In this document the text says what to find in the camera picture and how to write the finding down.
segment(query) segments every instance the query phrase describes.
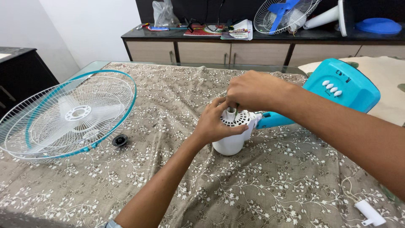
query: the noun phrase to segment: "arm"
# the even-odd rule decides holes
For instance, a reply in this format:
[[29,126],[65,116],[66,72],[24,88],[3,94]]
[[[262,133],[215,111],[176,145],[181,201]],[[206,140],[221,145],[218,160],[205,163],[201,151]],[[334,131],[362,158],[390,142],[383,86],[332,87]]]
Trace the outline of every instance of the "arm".
[[196,154],[208,143],[247,130],[246,125],[227,127],[221,122],[220,116],[228,107],[224,101],[221,97],[207,105],[193,134],[121,210],[114,219],[117,224],[123,228],[157,227]]
[[310,130],[405,200],[405,128],[329,101],[292,83],[249,71],[233,78],[227,103],[268,110]]

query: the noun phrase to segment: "table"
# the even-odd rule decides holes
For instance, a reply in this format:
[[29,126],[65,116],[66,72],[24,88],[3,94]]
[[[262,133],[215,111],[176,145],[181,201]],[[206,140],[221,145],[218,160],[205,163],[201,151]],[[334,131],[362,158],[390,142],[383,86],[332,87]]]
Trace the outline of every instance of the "table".
[[[0,152],[0,226],[99,227],[114,218],[192,133],[205,105],[245,71],[113,62],[95,67],[134,78],[136,105],[121,131],[89,153],[30,164]],[[307,77],[272,73],[303,85]],[[116,77],[113,73],[101,73]],[[205,146],[183,177],[163,227],[356,227],[367,199],[403,227],[403,203],[326,142],[297,124],[253,130],[234,156]]]

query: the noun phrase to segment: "black cabinet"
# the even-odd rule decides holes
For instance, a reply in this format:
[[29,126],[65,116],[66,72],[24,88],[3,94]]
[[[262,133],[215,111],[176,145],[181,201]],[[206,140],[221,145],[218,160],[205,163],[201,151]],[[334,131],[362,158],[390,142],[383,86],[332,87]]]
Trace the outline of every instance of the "black cabinet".
[[14,106],[59,84],[35,48],[0,47],[0,117]]

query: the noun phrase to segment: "glass tabletop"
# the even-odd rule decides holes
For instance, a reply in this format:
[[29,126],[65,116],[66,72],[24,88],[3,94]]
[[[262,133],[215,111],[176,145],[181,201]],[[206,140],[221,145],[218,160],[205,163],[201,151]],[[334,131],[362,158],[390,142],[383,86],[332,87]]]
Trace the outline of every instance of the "glass tabletop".
[[[71,78],[79,76],[81,74],[90,72],[90,71],[97,71],[101,68],[105,67],[107,64],[111,62],[121,62],[126,63],[127,61],[94,61],[76,74],[74,74]],[[202,67],[205,66],[206,68],[214,68],[214,69],[227,69],[227,70],[254,70],[254,71],[261,71],[261,72],[282,72],[282,73],[294,73],[294,74],[302,74],[306,75],[302,70],[298,67],[290,67],[290,66],[262,66],[262,65],[234,65],[234,64],[206,64],[206,63],[180,63],[180,62],[130,62],[130,63],[143,63],[143,64],[157,64],[157,65],[168,65],[168,66],[179,66],[179,67]]]

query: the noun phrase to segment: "blue control panel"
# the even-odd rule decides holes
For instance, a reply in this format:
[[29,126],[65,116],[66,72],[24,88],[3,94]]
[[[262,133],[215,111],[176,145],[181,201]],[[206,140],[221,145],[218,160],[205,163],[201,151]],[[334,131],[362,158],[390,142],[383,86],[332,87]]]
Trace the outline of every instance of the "blue control panel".
[[[364,113],[370,111],[381,97],[377,87],[359,70],[334,58],[324,60],[311,74],[303,88]],[[256,128],[292,123],[294,121],[278,113],[265,112]]]

